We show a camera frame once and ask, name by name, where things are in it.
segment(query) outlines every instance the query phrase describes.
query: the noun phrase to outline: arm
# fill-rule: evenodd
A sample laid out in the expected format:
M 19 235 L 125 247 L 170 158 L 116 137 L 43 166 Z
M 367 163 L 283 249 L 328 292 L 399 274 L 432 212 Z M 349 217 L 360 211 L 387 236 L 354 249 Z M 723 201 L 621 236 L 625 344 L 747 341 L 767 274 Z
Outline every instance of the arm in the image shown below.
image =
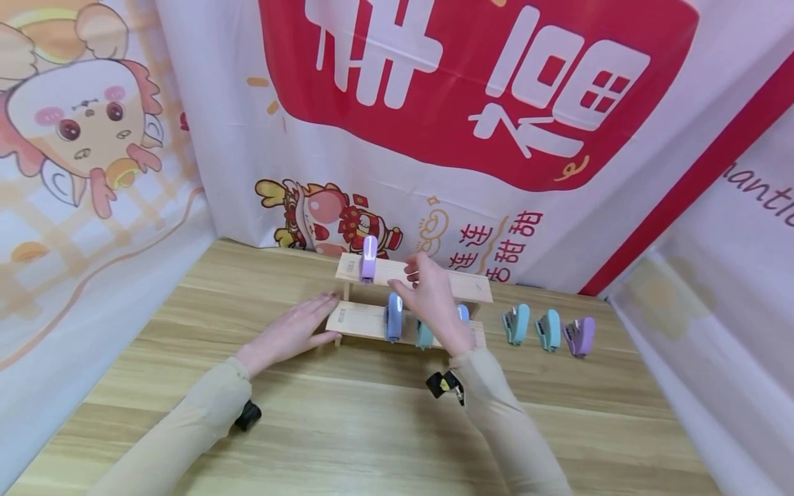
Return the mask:
M 464 388 L 466 414 L 482 433 L 510 494 L 567 496 L 568 480 L 532 419 L 485 348 L 450 360 Z
M 250 398 L 249 373 L 238 359 L 215 366 L 91 488 L 89 496 L 168 494 L 197 458 L 226 437 Z
M 336 308 L 335 294 L 322 293 L 292 307 L 237 354 L 207 372 L 185 398 L 149 431 L 88 492 L 89 496 L 168 494 L 203 453 L 229 433 L 251 398 L 250 379 L 339 337 L 314 334 Z
M 406 262 L 412 287 L 397 279 L 389 286 L 452 356 L 450 364 L 463 385 L 468 418 L 491 448 L 511 494 L 571 494 L 554 454 L 515 399 L 496 358 L 487 349 L 476 348 L 474 335 L 458 317 L 446 271 L 424 252 Z

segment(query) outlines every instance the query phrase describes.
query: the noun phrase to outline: wrist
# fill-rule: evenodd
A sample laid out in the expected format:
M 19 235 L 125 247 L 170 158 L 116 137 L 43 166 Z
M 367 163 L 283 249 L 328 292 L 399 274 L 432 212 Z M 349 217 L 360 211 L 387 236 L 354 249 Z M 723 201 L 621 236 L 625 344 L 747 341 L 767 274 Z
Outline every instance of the wrist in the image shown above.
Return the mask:
M 450 329 L 452 329 L 450 333 L 451 339 L 445 346 L 449 356 L 455 358 L 476 348 L 477 343 L 474 333 L 463 321 L 455 321 L 450 325 Z
M 234 354 L 234 358 L 238 359 L 240 363 L 243 364 L 243 367 L 248 371 L 251 379 L 272 365 L 271 361 L 257 352 L 250 343 L 243 344 L 242 347 L 237 350 L 237 353 Z

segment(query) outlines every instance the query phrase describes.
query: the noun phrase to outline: wooden rack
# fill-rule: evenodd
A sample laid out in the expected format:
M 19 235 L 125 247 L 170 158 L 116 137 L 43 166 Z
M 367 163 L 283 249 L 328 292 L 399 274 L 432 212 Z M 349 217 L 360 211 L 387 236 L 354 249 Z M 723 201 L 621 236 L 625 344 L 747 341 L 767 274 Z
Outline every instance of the wooden rack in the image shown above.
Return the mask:
M 394 260 L 376 260 L 375 280 L 372 284 L 388 286 L 390 279 L 398 279 L 406 285 L 408 282 L 404 271 L 406 264 Z M 360 280 L 361 256 L 345 253 L 339 259 L 336 279 L 345 282 L 342 301 L 328 317 L 326 330 L 335 331 L 346 336 L 383 340 L 386 336 L 386 318 L 384 306 L 366 305 L 350 301 L 353 284 L 365 286 Z M 448 271 L 449 283 L 453 297 L 463 302 L 473 319 L 480 309 L 480 303 L 493 303 L 491 283 L 482 275 L 465 274 Z M 481 322 L 470 320 L 469 326 L 475 335 L 477 346 L 485 346 L 485 332 Z M 417 319 L 411 312 L 403 312 L 403 335 L 399 343 L 414 344 L 416 342 Z M 432 348 L 442 348 L 438 340 L 433 339 Z

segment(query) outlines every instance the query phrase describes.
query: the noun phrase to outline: red cheek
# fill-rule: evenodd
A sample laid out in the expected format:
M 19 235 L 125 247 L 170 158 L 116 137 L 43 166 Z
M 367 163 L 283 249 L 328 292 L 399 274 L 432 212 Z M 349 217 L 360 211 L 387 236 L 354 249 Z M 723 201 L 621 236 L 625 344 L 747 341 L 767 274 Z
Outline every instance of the red cheek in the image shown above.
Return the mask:
M 124 91 L 124 88 L 120 87 L 119 85 L 108 87 L 105 90 L 105 100 L 109 100 L 111 102 L 118 102 L 126 95 L 127 92 Z
M 320 191 L 306 199 L 311 216 L 322 224 L 331 224 L 339 219 L 345 208 L 344 197 L 336 191 Z
M 55 125 L 64 117 L 66 114 L 60 107 L 45 107 L 33 115 L 36 124 L 41 126 Z

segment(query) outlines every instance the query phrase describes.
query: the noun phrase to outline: beige sleeve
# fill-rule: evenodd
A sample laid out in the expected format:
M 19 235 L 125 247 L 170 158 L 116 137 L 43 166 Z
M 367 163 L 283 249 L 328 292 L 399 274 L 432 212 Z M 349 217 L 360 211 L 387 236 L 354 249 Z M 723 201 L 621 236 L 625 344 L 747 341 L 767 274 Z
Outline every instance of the beige sleeve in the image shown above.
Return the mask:
M 571 494 L 568 480 L 486 348 L 450 361 L 464 390 L 468 418 L 491 448 L 507 489 L 520 496 Z
M 217 365 L 88 494 L 168 494 L 190 465 L 229 433 L 250 398 L 251 383 L 242 363 L 229 358 Z

